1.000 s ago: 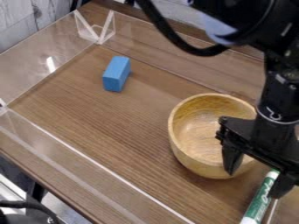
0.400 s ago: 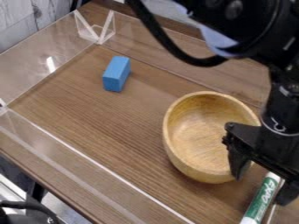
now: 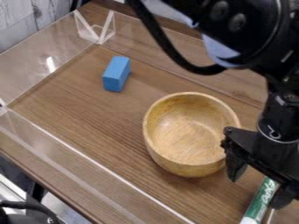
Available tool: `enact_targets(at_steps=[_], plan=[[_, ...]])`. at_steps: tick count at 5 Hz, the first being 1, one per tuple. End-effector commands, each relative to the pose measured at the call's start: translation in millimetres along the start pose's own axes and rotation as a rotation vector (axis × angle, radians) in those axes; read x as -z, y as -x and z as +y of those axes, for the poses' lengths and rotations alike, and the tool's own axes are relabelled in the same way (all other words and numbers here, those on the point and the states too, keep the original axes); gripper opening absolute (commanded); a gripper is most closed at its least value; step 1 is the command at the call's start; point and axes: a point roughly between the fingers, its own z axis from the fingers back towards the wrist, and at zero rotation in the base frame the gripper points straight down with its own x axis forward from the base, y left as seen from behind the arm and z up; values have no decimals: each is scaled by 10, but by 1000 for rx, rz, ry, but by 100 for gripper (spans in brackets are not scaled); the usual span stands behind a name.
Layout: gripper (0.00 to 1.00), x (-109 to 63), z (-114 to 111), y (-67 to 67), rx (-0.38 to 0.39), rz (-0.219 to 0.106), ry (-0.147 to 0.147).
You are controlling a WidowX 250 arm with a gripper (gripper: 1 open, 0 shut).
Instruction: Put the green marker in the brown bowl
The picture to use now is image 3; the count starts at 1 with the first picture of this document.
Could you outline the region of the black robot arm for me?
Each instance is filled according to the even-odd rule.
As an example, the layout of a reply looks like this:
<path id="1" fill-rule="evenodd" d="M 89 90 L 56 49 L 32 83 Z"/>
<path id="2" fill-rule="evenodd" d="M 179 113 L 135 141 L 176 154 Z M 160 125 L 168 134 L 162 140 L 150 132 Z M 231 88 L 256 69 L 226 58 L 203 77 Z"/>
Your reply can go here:
<path id="1" fill-rule="evenodd" d="M 248 69 L 266 79 L 256 130 L 227 127 L 228 177 L 252 166 L 279 183 L 271 207 L 299 200 L 299 0 L 163 0 L 204 37 L 212 71 Z"/>

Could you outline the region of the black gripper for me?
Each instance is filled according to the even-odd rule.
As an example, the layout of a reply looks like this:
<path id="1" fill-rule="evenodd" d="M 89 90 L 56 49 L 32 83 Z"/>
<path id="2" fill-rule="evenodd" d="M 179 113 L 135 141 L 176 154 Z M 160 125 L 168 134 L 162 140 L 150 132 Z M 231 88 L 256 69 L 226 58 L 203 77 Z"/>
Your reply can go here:
<path id="1" fill-rule="evenodd" d="M 227 153 L 227 174 L 236 182 L 251 166 L 278 184 L 270 206 L 279 210 L 299 200 L 299 133 L 282 135 L 226 127 L 220 146 Z"/>

